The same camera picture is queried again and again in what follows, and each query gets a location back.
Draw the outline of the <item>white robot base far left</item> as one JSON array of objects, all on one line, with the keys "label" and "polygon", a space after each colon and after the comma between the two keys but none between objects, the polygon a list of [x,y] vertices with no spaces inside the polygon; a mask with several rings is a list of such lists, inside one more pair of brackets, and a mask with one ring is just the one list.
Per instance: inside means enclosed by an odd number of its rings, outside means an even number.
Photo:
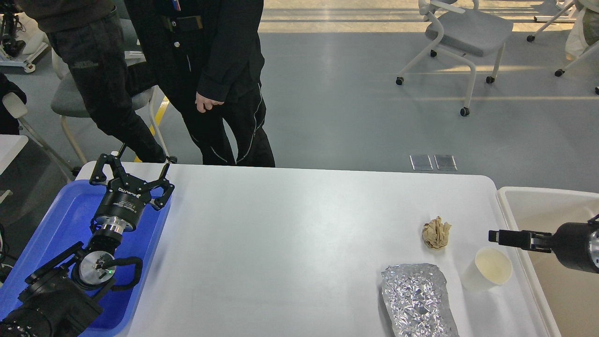
[{"label": "white robot base far left", "polygon": [[13,0],[2,0],[0,5],[0,64],[4,67],[36,70],[34,62],[49,49],[47,36]]}]

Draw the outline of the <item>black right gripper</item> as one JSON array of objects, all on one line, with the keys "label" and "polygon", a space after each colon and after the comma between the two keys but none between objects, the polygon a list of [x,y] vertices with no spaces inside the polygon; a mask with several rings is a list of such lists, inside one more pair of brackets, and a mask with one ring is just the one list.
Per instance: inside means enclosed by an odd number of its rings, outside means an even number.
[{"label": "black right gripper", "polygon": [[524,251],[554,252],[558,262],[569,269],[599,272],[598,224],[569,222],[561,225],[554,234],[530,230],[489,230],[488,241]]}]

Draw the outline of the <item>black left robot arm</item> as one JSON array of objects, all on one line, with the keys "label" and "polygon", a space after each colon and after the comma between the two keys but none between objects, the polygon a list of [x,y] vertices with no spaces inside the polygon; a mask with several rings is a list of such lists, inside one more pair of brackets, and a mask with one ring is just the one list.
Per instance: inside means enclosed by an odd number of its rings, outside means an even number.
[{"label": "black left robot arm", "polygon": [[167,158],[154,181],[102,154],[88,182],[66,185],[1,289],[3,337],[120,332],[147,277],[174,185]]}]

